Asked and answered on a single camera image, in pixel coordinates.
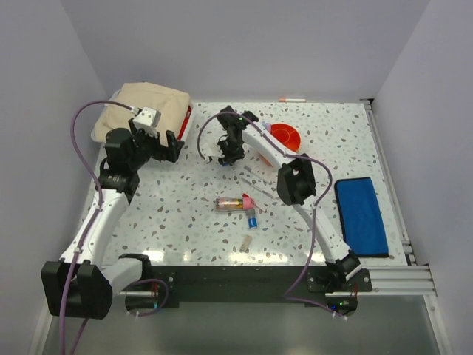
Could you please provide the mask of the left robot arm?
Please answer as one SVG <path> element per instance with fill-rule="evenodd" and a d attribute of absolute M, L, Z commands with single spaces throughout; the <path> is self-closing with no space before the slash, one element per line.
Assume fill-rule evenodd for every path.
<path fill-rule="evenodd" d="M 152 284 L 151 262 L 144 254 L 123 254 L 109 267 L 102 262 L 112 232 L 139 186 L 139 169 L 151 159 L 177 161 L 183 141 L 172 131 L 166 131 L 166 140 L 162 144 L 159 135 L 151 136 L 134 124 L 106 134 L 106 156 L 90 210 L 59 260 L 46 262 L 41 270 L 51 315 L 101 320 L 116 294 L 130 285 L 145 290 Z"/>

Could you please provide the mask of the grey cap acrylic marker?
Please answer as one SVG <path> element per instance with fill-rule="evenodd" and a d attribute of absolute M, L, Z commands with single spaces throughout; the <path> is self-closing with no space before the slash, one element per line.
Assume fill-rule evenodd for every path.
<path fill-rule="evenodd" d="M 251 167 L 246 166 L 246 165 L 244 165 L 243 167 L 244 167 L 244 169 L 245 169 L 247 172 L 251 173 L 251 174 L 254 175 L 256 178 L 260 179 L 263 183 L 272 185 L 273 182 L 272 182 L 271 180 L 268 180 L 266 177 L 264 177 L 263 175 L 261 175 L 261 174 L 259 174 L 258 172 L 256 172 L 256 170 L 254 170 L 254 169 L 252 169 Z"/>

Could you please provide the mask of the peach tip white marker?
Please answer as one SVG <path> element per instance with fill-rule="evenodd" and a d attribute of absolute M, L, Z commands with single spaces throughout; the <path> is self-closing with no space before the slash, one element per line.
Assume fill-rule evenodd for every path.
<path fill-rule="evenodd" d="M 304 98 L 280 98 L 279 102 L 281 103 L 306 103 Z"/>

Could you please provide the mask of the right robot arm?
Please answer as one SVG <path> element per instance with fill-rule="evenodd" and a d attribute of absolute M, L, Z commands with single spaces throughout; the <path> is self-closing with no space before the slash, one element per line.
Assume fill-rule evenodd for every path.
<path fill-rule="evenodd" d="M 314 239 L 311 244 L 321 249 L 331 286 L 347 290 L 355 282 L 361 262 L 319 208 L 333 185 L 330 170 L 306 154 L 290 151 L 249 111 L 238 114 L 228 106 L 214 117 L 225 130 L 225 139 L 217 144 L 221 151 L 219 161 L 232 164 L 243 159 L 243 146 L 247 144 L 277 169 L 279 199 L 292 206 L 309 225 Z"/>

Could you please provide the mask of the blue cap grey glue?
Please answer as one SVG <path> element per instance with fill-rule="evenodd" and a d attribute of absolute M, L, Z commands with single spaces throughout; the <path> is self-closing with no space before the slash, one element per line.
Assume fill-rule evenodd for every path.
<path fill-rule="evenodd" d="M 257 218 L 256 218 L 256 211 L 255 209 L 246 209 L 245 210 L 246 217 L 248 219 L 248 228 L 249 229 L 256 229 L 258 227 Z"/>

